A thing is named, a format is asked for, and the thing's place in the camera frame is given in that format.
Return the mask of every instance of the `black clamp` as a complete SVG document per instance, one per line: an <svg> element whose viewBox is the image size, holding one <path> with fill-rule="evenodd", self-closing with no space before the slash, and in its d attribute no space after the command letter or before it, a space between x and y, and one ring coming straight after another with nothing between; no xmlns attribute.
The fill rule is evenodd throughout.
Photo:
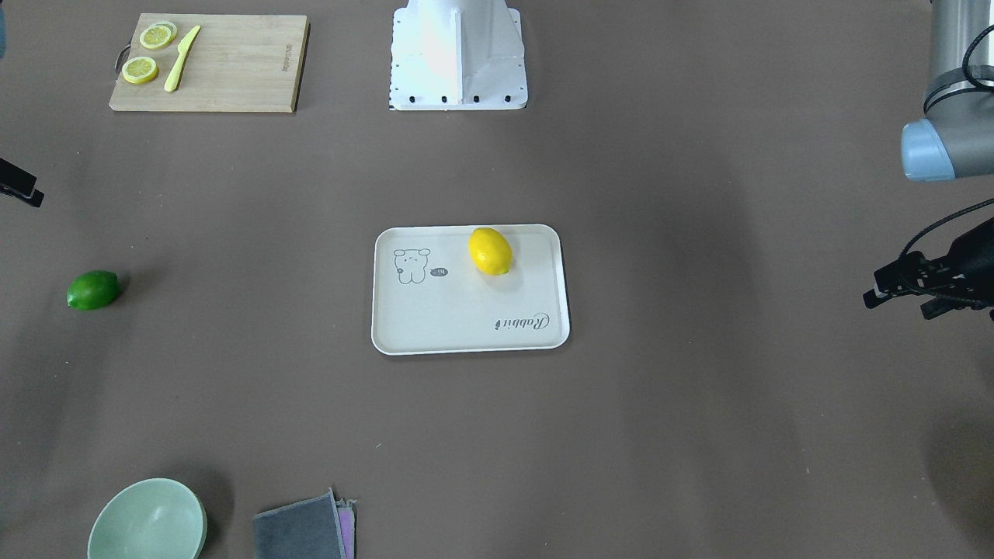
<svg viewBox="0 0 994 559"><path fill-rule="evenodd" d="M12 196L29 206L39 208L45 194L35 190L38 177L24 169L0 159L0 194Z"/></svg>
<svg viewBox="0 0 994 559"><path fill-rule="evenodd" d="M925 319L994 306L994 219L959 236L944 257L929 260L914 251L877 270L863 303L875 308L903 295L934 297L921 306Z"/></svg>

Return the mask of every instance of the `bowl rim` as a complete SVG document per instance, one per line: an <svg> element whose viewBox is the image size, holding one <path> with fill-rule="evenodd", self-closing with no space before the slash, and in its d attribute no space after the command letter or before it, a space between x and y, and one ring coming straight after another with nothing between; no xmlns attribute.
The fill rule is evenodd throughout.
<svg viewBox="0 0 994 559"><path fill-rule="evenodd" d="M100 525L100 521L103 519L103 516L110 509L110 506L113 505L114 502L117 501L119 498L121 498L121 496L124 495L125 493L131 491L132 489L134 489L139 485L144 485L148 483L171 485L175 488L180 489L182 492L185 492L190 496L192 496L194 502L197 503L197 507L200 509L200 517L199 517L200 543L197 544L197 550L194 551L193 555L190 556L190 559L197 559L197 557L200 555L200 552L203 551L204 549L204 542L207 540L207 511L204 510L204 503L200 502L200 498L197 496L197 493L194 493L190 489L190 487L187 487L186 485L177 481L176 479L170 479L168 477L149 477L148 479L136 481L135 483L132 483L128 487L125 487L124 489L118 491L117 494L111 500L109 500L107 504L103 506L103 508L100 510L100 514L98 514L96 516L96 520L93 521L93 526L89 529L89 538L86 540L87 559L94 559L92 555L93 534L96 532L96 528Z"/></svg>

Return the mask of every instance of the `gray cloth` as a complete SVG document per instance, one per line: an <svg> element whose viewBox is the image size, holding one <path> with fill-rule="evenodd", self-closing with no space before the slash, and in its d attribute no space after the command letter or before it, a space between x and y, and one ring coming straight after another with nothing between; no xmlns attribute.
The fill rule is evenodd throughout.
<svg viewBox="0 0 994 559"><path fill-rule="evenodd" d="M255 559L345 559L335 496L327 493L257 514Z"/></svg>

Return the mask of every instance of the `yellow knife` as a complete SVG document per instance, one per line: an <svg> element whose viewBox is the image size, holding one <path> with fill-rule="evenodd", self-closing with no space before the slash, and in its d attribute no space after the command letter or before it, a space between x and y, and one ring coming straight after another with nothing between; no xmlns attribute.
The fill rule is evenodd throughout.
<svg viewBox="0 0 994 559"><path fill-rule="evenodd" d="M190 45L193 44L193 40L197 37L197 33L200 32L200 26L196 26L190 30L189 33L183 37L180 41L179 47L176 49L180 52L179 58L176 59L176 64L173 65L173 69L169 71L169 77L166 78L167 92L174 92L176 87L180 84L180 76L183 75L183 65L186 64L186 56L190 53Z"/></svg>

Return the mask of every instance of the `green lime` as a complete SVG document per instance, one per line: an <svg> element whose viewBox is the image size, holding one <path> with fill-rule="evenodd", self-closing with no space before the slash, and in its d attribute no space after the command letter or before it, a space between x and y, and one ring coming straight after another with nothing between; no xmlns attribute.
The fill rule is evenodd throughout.
<svg viewBox="0 0 994 559"><path fill-rule="evenodd" d="M93 310L110 304L121 293L117 274L94 270L76 278L66 291L66 302L72 308Z"/></svg>

